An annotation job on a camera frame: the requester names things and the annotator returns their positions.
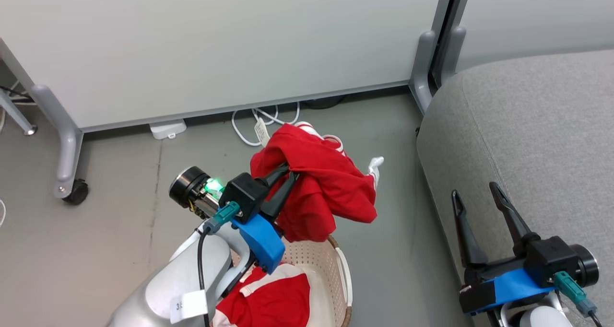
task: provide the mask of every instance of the white wall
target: white wall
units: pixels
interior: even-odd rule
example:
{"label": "white wall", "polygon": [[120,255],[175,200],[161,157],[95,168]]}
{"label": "white wall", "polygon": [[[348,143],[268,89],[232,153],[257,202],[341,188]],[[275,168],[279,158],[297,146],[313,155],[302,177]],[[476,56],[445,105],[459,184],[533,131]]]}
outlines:
{"label": "white wall", "polygon": [[540,54],[614,49],[614,0],[467,0],[457,71]]}
{"label": "white wall", "polygon": [[437,0],[0,0],[80,128],[409,79]]}

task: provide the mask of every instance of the cable tag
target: cable tag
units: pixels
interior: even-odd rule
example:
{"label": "cable tag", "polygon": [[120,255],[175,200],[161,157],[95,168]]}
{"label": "cable tag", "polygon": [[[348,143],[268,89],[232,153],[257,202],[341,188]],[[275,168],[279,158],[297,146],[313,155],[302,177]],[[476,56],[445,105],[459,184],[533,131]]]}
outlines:
{"label": "cable tag", "polygon": [[265,121],[263,121],[262,117],[258,118],[258,122],[256,122],[254,130],[256,131],[256,136],[258,137],[258,141],[260,141],[262,144],[262,147],[267,147],[268,141],[271,139],[271,137],[268,135],[267,125],[265,124]]}
{"label": "cable tag", "polygon": [[209,313],[207,297],[204,290],[188,292],[171,299],[171,324],[175,324],[186,318],[205,315]]}

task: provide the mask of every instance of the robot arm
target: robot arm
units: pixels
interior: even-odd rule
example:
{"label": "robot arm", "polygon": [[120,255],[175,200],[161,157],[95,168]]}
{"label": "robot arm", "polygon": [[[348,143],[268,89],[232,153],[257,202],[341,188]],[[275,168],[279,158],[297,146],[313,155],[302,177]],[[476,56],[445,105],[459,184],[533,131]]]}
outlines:
{"label": "robot arm", "polygon": [[[265,201],[271,187],[287,180]],[[264,178],[243,173],[221,187],[197,167],[173,181],[169,195],[204,219],[169,263],[145,280],[112,315],[109,327],[201,327],[252,265],[272,273],[285,246],[274,221],[299,174],[281,165]],[[232,253],[240,257],[233,264]]]}
{"label": "robot arm", "polygon": [[543,240],[529,229],[497,183],[491,182],[490,188],[497,209],[504,214],[515,256],[488,262],[471,231],[460,194],[452,191],[460,255],[465,267],[465,285],[459,293],[463,312],[485,313],[494,327],[508,327],[509,308],[537,304],[536,308],[520,313],[515,325],[566,327],[570,324],[567,318],[561,320],[562,309],[555,294],[560,292],[599,326],[597,307],[582,290],[599,279],[599,268],[592,254],[581,245],[566,244],[558,236]]}

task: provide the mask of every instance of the concrete floor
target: concrete floor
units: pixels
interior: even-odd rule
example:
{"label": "concrete floor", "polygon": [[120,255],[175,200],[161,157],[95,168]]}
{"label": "concrete floor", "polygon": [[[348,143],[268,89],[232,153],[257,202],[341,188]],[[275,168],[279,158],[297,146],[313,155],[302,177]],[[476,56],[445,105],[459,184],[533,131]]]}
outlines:
{"label": "concrete floor", "polygon": [[[229,180],[248,171],[257,150],[235,135],[230,115],[189,121],[174,140],[154,140],[147,127],[88,134],[79,170],[90,196],[73,207],[51,192],[55,130],[35,108],[24,113],[37,134],[22,136],[8,119],[0,135],[0,198],[8,209],[0,227],[0,325],[7,327],[103,326],[200,222],[167,196],[178,172],[198,165]],[[294,111],[281,117],[290,120]],[[353,278],[351,326],[468,325],[417,161],[421,115],[409,92],[353,95],[331,109],[303,109],[300,119],[340,137],[360,168],[373,156],[386,158],[377,219],[338,218],[333,234]],[[237,123],[255,139],[252,118]]]}

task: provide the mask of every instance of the sofa cushion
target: sofa cushion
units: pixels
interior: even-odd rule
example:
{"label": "sofa cushion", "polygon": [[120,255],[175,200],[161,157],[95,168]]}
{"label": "sofa cushion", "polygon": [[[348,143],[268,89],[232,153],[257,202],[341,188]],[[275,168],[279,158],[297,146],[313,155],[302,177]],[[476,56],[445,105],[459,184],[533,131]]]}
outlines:
{"label": "sofa cushion", "polygon": [[[531,230],[597,257],[599,283],[587,292],[603,325],[614,325],[614,50],[456,74],[428,107],[417,149],[459,274],[453,189],[490,260],[513,255],[488,187],[497,181]],[[574,307],[570,315],[593,325]]]}

